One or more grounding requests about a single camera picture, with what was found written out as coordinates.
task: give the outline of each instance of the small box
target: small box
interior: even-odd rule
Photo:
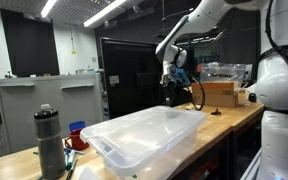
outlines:
[[[192,83],[192,94],[197,104],[201,104],[203,94],[199,84]],[[236,84],[234,82],[202,83],[205,91],[205,105],[236,107],[238,103]]]
[[[80,135],[116,176],[167,179],[192,153],[205,119],[200,111],[156,106],[86,127]]]

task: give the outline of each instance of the plastic storage container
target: plastic storage container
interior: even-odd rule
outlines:
[[[245,64],[223,64],[212,62],[202,64],[201,82],[235,81],[243,82],[246,72]]]
[[[81,139],[125,179],[166,179],[196,146],[199,111],[156,106],[84,128]]]

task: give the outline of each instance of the gray cabinet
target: gray cabinet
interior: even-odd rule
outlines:
[[[11,153],[37,145],[33,115],[41,104],[59,111],[62,138],[71,122],[102,122],[100,74],[0,80],[0,111]]]

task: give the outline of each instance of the blue object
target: blue object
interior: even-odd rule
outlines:
[[[85,128],[85,122],[84,121],[76,121],[69,125],[70,132],[75,131],[77,129]]]
[[[188,79],[184,69],[176,69],[175,78],[185,87],[189,87],[191,85],[190,80]]]

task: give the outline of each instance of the red cup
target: red cup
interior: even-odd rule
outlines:
[[[75,149],[75,150],[84,150],[86,148],[88,148],[89,144],[84,143],[81,138],[80,138],[80,132],[81,129],[77,129],[75,131],[72,131],[70,133],[70,136],[68,138],[66,138],[65,141],[65,147],[70,148],[70,149]]]

